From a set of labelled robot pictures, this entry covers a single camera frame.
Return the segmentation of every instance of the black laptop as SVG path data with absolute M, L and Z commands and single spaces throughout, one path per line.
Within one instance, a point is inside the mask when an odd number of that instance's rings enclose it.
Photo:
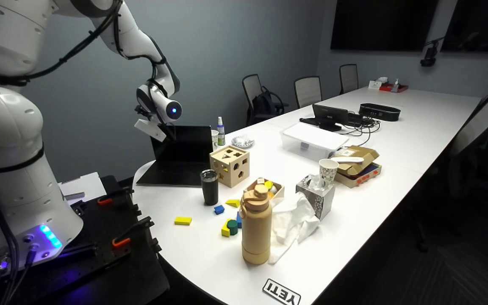
M 151 138 L 155 162 L 138 185 L 200 187 L 200 174 L 210 168 L 212 135 L 209 126 L 165 126 L 163 142 Z

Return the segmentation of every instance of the laptop screen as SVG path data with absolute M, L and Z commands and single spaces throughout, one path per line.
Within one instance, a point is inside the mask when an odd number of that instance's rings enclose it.
M 167 135 L 161 143 L 151 138 L 156 162 L 210 162 L 212 135 L 209 126 L 160 126 Z

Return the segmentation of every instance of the wall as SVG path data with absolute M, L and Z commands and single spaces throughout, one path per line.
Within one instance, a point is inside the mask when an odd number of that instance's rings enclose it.
M 242 78 L 263 85 L 296 108 L 294 79 L 316 73 L 324 0 L 128 0 L 139 27 L 167 56 L 182 83 L 182 125 L 245 126 Z M 54 15 L 38 69 L 82 40 L 89 19 Z M 150 77 L 147 60 L 127 61 L 100 39 L 23 94 L 43 113 L 46 154 L 58 181 L 89 172 L 132 176 L 153 159 L 148 137 L 133 125 L 135 90 Z
M 428 39 L 445 35 L 457 0 L 439 0 Z M 381 76 L 390 80 L 399 78 L 411 89 L 483 97 L 488 93 L 488 54 L 438 53 L 436 64 L 424 68 L 419 60 L 422 53 L 413 52 L 340 52 L 330 50 L 336 1 L 327 0 L 319 48 L 317 73 L 322 78 L 324 97 L 340 92 L 338 67 L 357 64 L 360 86 Z

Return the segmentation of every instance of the black cup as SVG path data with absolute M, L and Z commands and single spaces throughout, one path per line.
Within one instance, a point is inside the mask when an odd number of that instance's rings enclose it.
M 205 196 L 205 205 L 213 206 L 217 203 L 217 172 L 213 169 L 201 172 L 201 186 Z

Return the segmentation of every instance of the paper cup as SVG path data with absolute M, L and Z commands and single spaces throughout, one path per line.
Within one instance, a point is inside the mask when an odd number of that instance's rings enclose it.
M 333 182 L 335 181 L 336 171 L 338 170 L 338 162 L 331 159 L 321 159 L 319 160 L 319 175 L 325 181 Z
M 215 151 L 217 150 L 217 137 L 219 135 L 219 131 L 212 129 L 211 133 L 212 133 L 212 149 Z

